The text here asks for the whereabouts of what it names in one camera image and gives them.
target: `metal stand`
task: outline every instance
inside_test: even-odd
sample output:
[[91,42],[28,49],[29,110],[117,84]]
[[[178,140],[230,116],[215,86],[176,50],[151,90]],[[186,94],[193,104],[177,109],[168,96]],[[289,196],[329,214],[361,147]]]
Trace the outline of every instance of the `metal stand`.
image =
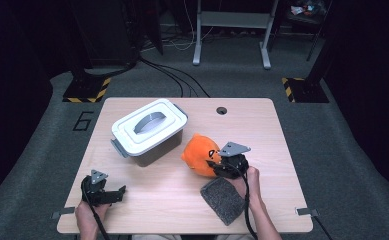
[[270,13],[234,13],[234,12],[209,12],[201,11],[201,0],[197,1],[197,41],[194,51],[193,65],[200,64],[201,56],[201,27],[243,27],[243,28],[261,28],[266,29],[265,37],[260,42],[260,52],[262,54],[263,67],[271,68],[269,54],[267,50],[269,36],[272,30],[272,24],[275,18],[278,0],[274,0]]

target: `container handle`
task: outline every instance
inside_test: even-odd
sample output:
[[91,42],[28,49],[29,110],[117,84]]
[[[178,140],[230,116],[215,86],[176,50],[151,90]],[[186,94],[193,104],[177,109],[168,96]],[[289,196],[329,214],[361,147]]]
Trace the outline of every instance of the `container handle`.
[[162,112],[153,112],[145,116],[143,119],[141,119],[137,125],[134,128],[134,132],[136,134],[141,133],[143,128],[150,122],[156,120],[156,119],[163,119],[166,118],[166,116]]

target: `wooden table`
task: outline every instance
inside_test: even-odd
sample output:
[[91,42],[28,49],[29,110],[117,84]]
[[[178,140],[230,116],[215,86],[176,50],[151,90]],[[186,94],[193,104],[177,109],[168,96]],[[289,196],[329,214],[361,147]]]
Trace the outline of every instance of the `wooden table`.
[[[109,234],[234,234],[248,233],[244,214],[225,226],[207,205],[200,189],[211,179],[196,175],[180,155],[194,133],[223,147],[228,141],[251,147],[244,153],[260,170],[261,193],[277,230],[301,233],[312,230],[310,216],[295,208],[307,207],[273,102],[263,98],[168,98],[188,115],[181,145],[148,165],[123,158],[110,143],[111,127],[127,114],[156,98],[109,98],[105,101],[91,140],[75,177],[65,207],[81,200],[80,184],[91,169],[104,172],[106,191],[126,185],[122,202],[109,209],[104,226]],[[225,107],[220,115],[216,109]],[[62,215],[57,230],[78,233],[74,214]]]

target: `orange plush toy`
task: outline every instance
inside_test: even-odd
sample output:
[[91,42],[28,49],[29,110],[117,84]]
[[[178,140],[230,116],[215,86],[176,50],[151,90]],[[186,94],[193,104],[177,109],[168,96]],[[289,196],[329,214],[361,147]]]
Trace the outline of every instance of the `orange plush toy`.
[[182,160],[187,163],[194,172],[206,177],[216,177],[206,160],[219,163],[221,156],[219,156],[218,145],[210,138],[195,133],[188,142],[181,155]]

